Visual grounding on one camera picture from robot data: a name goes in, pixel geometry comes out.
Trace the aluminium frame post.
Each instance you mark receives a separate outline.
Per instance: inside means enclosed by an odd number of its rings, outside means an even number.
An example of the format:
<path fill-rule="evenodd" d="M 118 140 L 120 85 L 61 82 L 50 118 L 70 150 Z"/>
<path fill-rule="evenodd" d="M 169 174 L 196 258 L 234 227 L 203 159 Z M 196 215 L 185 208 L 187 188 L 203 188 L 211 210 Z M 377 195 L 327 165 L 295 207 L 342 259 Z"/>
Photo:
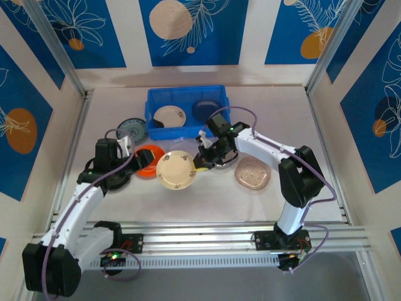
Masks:
<path fill-rule="evenodd" d="M 21 3 L 57 64 L 68 77 L 78 94 L 85 99 L 87 91 L 41 6 L 36 0 L 21 0 Z"/>
<path fill-rule="evenodd" d="M 344 36 L 352 24 L 354 17 L 357 15 L 362 3 L 363 0 L 347 0 L 346 6 L 338 18 L 338 22 L 333 28 L 332 34 L 330 35 L 321 56 L 318 58 L 310 78 L 306 82 L 305 92 L 307 96 L 311 95 L 312 91 L 325 73 L 327 66 L 343 41 Z"/>

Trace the orange round plate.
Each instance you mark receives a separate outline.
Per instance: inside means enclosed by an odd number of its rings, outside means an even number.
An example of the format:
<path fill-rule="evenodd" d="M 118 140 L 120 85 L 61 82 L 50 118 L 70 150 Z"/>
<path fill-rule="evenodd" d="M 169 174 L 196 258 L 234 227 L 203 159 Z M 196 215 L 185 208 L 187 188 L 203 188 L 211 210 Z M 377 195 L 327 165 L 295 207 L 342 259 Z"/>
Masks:
<path fill-rule="evenodd" d="M 144 149 L 152 151 L 155 159 L 152 161 L 152 163 L 149 166 L 138 171 L 137 175 L 142 178 L 146 178 L 146 179 L 154 178 L 156 176 L 157 163 L 162 158 L 162 156 L 165 154 L 165 151 L 157 145 L 148 144 L 148 145 L 145 145 L 145 146 L 137 149 L 137 151 L 135 152 L 135 155 L 138 157 L 139 151 L 144 150 Z"/>

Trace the black controller box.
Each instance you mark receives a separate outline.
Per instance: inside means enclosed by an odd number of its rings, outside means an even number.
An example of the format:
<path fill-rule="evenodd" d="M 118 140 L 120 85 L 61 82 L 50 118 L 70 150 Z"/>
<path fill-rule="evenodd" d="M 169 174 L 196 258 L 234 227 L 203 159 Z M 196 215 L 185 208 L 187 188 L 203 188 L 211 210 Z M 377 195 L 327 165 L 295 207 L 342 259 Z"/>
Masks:
<path fill-rule="evenodd" d="M 125 265 L 126 258 L 118 252 L 107 253 L 100 258 L 101 267 L 122 267 Z"/>
<path fill-rule="evenodd" d="M 304 262 L 307 253 L 289 253 L 278 255 L 279 265 L 278 268 L 283 272 L 291 272 L 295 270 L 302 262 Z"/>

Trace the brownish clear square plate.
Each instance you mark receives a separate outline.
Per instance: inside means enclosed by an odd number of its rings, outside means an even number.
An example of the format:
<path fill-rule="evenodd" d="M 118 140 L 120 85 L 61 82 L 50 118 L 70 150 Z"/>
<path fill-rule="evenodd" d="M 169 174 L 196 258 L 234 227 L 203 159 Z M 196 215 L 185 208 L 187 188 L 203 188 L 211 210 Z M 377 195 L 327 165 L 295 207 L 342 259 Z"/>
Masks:
<path fill-rule="evenodd" d="M 271 178 L 271 167 L 255 157 L 243 158 L 234 171 L 236 181 L 247 189 L 260 191 Z"/>

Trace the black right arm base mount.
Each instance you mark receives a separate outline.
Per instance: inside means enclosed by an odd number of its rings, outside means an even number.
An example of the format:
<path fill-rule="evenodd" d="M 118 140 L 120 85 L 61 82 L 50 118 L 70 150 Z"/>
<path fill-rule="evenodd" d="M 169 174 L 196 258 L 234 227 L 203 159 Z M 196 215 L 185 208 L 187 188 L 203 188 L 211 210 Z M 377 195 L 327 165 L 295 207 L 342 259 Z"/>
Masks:
<path fill-rule="evenodd" d="M 251 237 L 257 251 L 301 251 L 311 250 L 310 236 L 307 230 L 300 230 L 292 235 L 274 231 L 256 231 Z"/>

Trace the blue-green patterned round plate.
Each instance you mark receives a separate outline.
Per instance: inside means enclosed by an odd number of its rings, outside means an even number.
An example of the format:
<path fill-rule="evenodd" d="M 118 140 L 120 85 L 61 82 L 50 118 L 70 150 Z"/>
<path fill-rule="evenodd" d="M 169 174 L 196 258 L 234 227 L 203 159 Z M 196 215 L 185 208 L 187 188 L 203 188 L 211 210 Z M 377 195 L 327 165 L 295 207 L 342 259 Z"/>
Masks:
<path fill-rule="evenodd" d="M 119 131 L 116 133 L 117 139 L 122 139 L 125 137 L 125 132 L 128 132 L 134 139 L 135 145 L 145 142 L 148 138 L 145 121 L 140 118 L 126 119 L 118 126 L 118 129 Z"/>

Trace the aluminium side rail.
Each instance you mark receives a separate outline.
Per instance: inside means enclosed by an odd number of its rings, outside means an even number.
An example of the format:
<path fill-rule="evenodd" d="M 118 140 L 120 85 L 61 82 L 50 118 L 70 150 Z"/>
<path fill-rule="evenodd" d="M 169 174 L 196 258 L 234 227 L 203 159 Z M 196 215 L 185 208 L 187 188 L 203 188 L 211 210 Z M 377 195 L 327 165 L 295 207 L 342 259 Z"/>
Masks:
<path fill-rule="evenodd" d="M 352 226 L 353 220 L 352 220 L 352 217 L 350 216 L 350 213 L 348 210 L 348 205 L 346 203 L 346 199 L 345 199 L 345 195 L 343 193 L 342 186 L 339 182 L 337 175 L 335 174 L 335 169 L 334 169 L 332 160 L 330 158 L 330 154 L 328 152 L 328 144 L 326 143 L 325 133 L 322 128 L 321 120 L 318 116 L 316 105 L 314 104 L 312 97 L 308 93 L 306 94 L 306 98 L 308 99 L 308 103 L 310 105 L 311 114 L 313 116 L 313 120 L 314 120 L 314 123 L 316 126 L 316 131 L 318 133 L 322 152 L 323 152 L 323 155 L 325 158 L 325 164 L 326 164 L 326 168 L 327 168 L 328 175 L 329 175 L 327 177 L 327 179 L 330 180 L 331 186 L 333 187 L 333 189 L 336 192 L 337 205 L 344 213 L 345 217 L 343 218 L 343 223 L 346 223 L 348 226 Z"/>
<path fill-rule="evenodd" d="M 89 90 L 85 94 L 85 98 L 83 100 L 83 104 L 80 108 L 78 118 L 76 120 L 75 128 L 73 131 L 73 135 L 71 138 L 71 142 L 68 147 L 68 152 L 66 156 L 66 161 L 63 166 L 63 171 L 60 177 L 60 180 L 58 182 L 53 201 L 49 210 L 49 215 L 46 220 L 46 224 L 44 226 L 44 232 L 47 232 L 53 223 L 53 218 L 59 213 L 62 201 L 63 201 L 63 196 L 66 191 L 66 187 L 68 185 L 68 178 L 71 173 L 71 168 L 73 165 L 73 160 L 75 158 L 76 150 L 78 147 L 78 143 L 81 137 L 81 133 L 85 124 L 86 116 L 88 113 L 88 109 L 90 106 L 90 102 L 93 98 L 93 92 L 94 90 Z"/>

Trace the blue plastic bin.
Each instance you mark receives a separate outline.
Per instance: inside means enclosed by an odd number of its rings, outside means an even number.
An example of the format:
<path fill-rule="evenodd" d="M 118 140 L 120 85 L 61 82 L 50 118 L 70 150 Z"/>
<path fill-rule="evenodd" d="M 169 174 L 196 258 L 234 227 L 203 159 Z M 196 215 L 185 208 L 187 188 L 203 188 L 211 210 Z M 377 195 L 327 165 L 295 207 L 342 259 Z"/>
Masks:
<path fill-rule="evenodd" d="M 195 139 L 206 124 L 196 121 L 192 116 L 192 106 L 198 100 L 215 100 L 222 108 L 229 106 L 223 85 L 150 89 L 145 102 L 146 130 L 149 137 L 152 140 L 174 140 L 179 137 Z M 185 112 L 187 120 L 184 126 L 159 128 L 155 125 L 154 113 L 166 105 L 180 107 Z"/>

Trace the aluminium frame rail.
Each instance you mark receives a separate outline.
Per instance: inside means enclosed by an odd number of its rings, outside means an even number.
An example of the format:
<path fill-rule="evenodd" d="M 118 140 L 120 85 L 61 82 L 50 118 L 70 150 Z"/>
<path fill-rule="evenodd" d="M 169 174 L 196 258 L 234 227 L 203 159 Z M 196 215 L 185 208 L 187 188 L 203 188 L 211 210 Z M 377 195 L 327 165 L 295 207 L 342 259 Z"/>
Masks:
<path fill-rule="evenodd" d="M 122 222 L 123 233 L 143 234 L 145 256 L 253 254 L 257 231 L 273 229 L 264 222 L 135 223 Z M 325 223 L 306 226 L 311 246 L 319 252 L 371 251 L 362 226 Z"/>

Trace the grey clear square plate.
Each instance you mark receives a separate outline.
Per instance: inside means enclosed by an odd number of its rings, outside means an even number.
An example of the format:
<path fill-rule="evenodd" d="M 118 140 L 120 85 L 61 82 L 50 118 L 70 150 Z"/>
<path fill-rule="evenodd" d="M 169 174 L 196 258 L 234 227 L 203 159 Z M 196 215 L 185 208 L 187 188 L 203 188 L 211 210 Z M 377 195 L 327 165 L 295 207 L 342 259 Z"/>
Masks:
<path fill-rule="evenodd" d="M 239 154 L 237 151 L 230 151 L 223 159 L 215 164 L 215 168 L 218 170 L 227 169 L 232 166 L 238 160 Z"/>

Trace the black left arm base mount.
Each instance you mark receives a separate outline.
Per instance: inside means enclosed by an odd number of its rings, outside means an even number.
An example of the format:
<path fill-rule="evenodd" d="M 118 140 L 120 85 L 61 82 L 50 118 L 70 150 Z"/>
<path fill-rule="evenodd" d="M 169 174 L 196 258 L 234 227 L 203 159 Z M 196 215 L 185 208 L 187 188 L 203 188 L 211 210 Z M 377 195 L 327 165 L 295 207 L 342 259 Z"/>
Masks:
<path fill-rule="evenodd" d="M 143 249 L 143 234 L 122 234 L 114 238 L 111 231 L 92 233 L 82 239 L 85 251 L 91 255 L 105 253 L 106 250 L 121 249 L 133 254 L 141 254 Z"/>

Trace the cream plate with black brushstroke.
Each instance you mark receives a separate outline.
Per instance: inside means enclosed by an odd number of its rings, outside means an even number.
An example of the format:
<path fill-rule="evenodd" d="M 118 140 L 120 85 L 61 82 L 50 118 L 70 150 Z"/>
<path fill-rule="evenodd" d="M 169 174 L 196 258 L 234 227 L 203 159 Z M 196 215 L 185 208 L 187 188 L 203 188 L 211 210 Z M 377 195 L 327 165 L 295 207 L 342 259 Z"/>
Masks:
<path fill-rule="evenodd" d="M 166 105 L 154 113 L 153 120 L 159 128 L 171 128 L 184 126 L 187 118 L 185 112 L 180 107 Z"/>

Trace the cream plate with floral print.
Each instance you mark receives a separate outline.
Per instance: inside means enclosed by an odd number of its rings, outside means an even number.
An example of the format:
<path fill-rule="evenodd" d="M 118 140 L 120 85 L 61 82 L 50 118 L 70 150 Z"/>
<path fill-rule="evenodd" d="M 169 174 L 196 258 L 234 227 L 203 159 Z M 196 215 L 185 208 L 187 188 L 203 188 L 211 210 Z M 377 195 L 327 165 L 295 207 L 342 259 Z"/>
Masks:
<path fill-rule="evenodd" d="M 182 150 L 164 154 L 156 165 L 157 179 L 170 190 L 189 187 L 194 182 L 196 174 L 193 157 Z"/>

